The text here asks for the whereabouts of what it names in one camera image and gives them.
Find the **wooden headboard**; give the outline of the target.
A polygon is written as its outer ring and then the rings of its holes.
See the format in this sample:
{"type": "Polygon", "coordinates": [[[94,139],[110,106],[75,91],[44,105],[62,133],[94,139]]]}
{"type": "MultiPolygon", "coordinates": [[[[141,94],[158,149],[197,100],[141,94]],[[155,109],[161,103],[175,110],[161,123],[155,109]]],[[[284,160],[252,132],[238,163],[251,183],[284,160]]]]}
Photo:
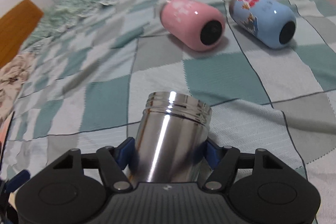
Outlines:
{"type": "Polygon", "coordinates": [[[43,15],[43,11],[31,0],[23,0],[1,17],[1,68],[17,55],[19,48],[37,27],[43,15]]]}

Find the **checkered green bed sheet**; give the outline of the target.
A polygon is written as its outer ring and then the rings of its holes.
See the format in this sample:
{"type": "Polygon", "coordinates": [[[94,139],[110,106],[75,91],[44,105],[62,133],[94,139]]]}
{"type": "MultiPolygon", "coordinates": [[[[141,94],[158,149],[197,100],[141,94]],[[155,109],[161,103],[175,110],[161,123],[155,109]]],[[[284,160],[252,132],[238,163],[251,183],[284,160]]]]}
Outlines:
{"type": "Polygon", "coordinates": [[[230,0],[196,0],[227,22],[221,44],[196,53],[163,28],[161,1],[100,0],[69,30],[24,43],[37,62],[14,104],[1,177],[121,143],[148,95],[173,90],[212,107],[219,145],[265,148],[307,177],[321,195],[317,223],[335,223],[335,7],[276,0],[297,29],[274,51],[231,19],[230,0]]]}

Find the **beige crumpled clothes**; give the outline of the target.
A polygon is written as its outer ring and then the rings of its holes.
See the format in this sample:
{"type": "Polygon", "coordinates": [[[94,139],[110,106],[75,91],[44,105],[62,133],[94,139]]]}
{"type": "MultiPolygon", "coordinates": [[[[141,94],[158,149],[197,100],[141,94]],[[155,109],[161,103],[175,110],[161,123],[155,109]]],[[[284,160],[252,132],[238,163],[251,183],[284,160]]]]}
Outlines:
{"type": "Polygon", "coordinates": [[[34,53],[24,52],[1,68],[1,123],[10,114],[16,97],[29,78],[34,60],[34,53]]]}

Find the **stainless steel cup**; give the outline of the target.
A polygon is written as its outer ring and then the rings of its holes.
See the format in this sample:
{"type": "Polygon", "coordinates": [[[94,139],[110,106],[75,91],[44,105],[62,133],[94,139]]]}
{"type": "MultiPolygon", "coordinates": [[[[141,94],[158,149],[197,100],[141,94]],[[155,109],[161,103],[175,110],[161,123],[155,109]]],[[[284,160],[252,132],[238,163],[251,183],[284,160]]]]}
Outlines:
{"type": "Polygon", "coordinates": [[[192,182],[198,178],[212,109],[175,91],[148,96],[128,165],[128,178],[140,182],[192,182]]]}

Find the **blue cartoon cup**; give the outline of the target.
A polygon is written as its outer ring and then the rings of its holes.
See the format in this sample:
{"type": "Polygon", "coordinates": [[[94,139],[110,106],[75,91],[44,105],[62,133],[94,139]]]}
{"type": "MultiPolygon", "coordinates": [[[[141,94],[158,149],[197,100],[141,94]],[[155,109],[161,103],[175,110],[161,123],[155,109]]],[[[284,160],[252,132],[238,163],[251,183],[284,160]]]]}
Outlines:
{"type": "Polygon", "coordinates": [[[278,1],[230,0],[229,13],[238,26],[269,48],[284,48],[294,37],[295,14],[278,1]]]}

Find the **pink cup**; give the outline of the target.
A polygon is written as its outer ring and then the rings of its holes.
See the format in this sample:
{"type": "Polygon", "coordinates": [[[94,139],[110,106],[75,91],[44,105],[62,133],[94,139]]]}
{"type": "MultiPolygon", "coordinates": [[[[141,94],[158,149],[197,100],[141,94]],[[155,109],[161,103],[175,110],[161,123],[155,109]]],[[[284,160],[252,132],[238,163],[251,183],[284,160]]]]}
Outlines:
{"type": "Polygon", "coordinates": [[[170,34],[197,52],[216,47],[226,28],[217,8],[195,0],[167,0],[159,18],[170,34]]]}

